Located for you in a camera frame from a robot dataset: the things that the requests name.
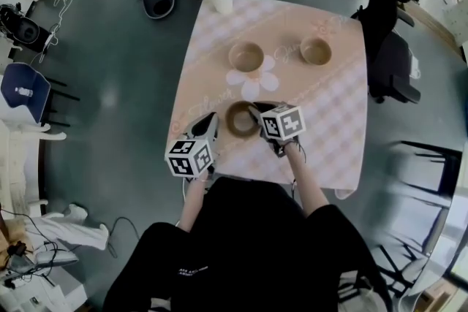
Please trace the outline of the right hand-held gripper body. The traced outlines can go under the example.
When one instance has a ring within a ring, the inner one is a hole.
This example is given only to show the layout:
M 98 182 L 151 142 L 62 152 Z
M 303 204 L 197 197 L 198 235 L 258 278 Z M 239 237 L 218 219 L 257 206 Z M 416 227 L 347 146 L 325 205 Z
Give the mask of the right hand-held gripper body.
M 286 102 L 253 102 L 249 115 L 278 158 L 285 156 L 285 145 L 299 145 L 299 135 L 306 131 L 302 109 Z

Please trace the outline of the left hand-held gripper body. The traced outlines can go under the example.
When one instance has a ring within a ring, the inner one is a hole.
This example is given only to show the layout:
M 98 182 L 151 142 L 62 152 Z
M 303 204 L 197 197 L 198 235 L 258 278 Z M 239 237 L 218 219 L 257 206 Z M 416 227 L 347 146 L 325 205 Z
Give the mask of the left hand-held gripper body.
M 211 112 L 193 120 L 178 138 L 170 141 L 165 161 L 172 175 L 188 181 L 205 172 L 210 177 L 215 170 L 218 130 L 219 116 Z

